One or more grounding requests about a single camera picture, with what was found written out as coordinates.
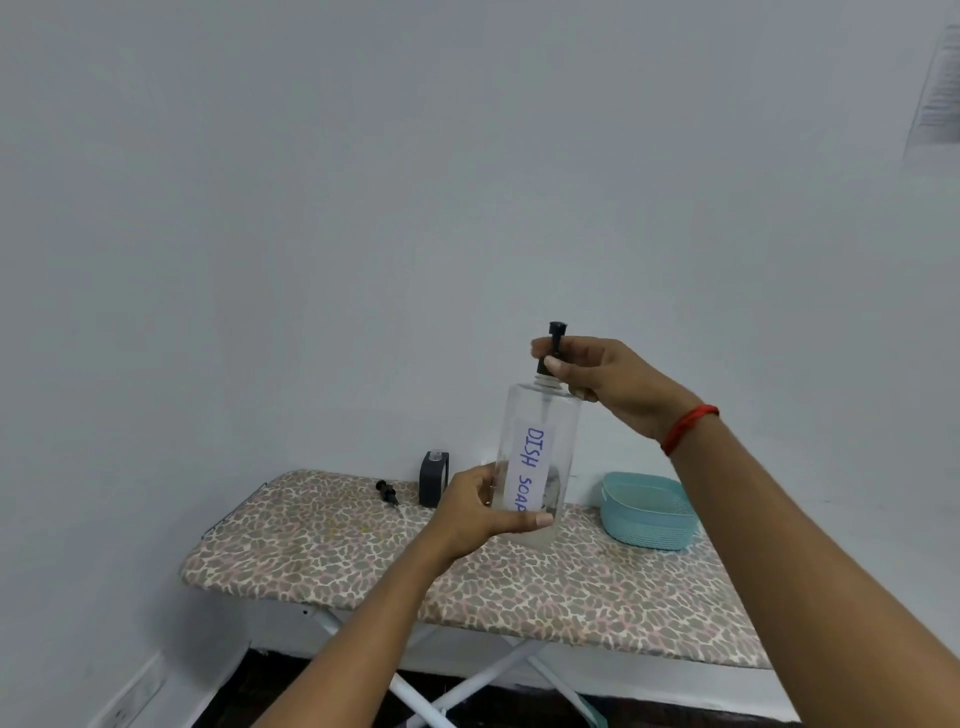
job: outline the leopard print cover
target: leopard print cover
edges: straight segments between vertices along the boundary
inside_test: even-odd
[[[394,483],[294,471],[260,488],[187,556],[183,581],[254,599],[355,609],[432,511]],[[419,619],[716,665],[770,666],[706,536],[685,551],[626,546],[596,508],[567,505],[549,550],[491,539],[434,582]]]

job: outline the red bracelet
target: red bracelet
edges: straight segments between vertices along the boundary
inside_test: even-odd
[[[666,437],[663,438],[663,444],[660,448],[663,450],[663,454],[667,457],[670,456],[677,445],[680,444],[680,441],[684,438],[687,432],[693,429],[693,426],[697,424],[697,421],[704,415],[719,415],[720,410],[717,407],[714,407],[712,404],[701,404],[699,407],[694,407],[685,415],[683,415],[667,433]]]

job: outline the teal plastic basket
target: teal plastic basket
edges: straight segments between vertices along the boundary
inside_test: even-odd
[[[617,541],[677,551],[690,545],[699,519],[676,480],[640,473],[607,473],[600,520]]]

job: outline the wall socket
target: wall socket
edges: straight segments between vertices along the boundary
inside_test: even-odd
[[[89,723],[86,728],[127,728],[150,699],[157,694],[167,679],[167,664],[158,652],[140,668],[120,692]]]

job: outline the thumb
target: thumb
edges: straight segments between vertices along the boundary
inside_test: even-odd
[[[498,533],[525,533],[545,528],[553,522],[553,514],[546,511],[493,511],[491,535]]]
[[[561,361],[556,356],[545,356],[543,364],[550,370],[550,374],[564,384],[595,391],[600,383],[597,367],[578,367],[576,364]]]

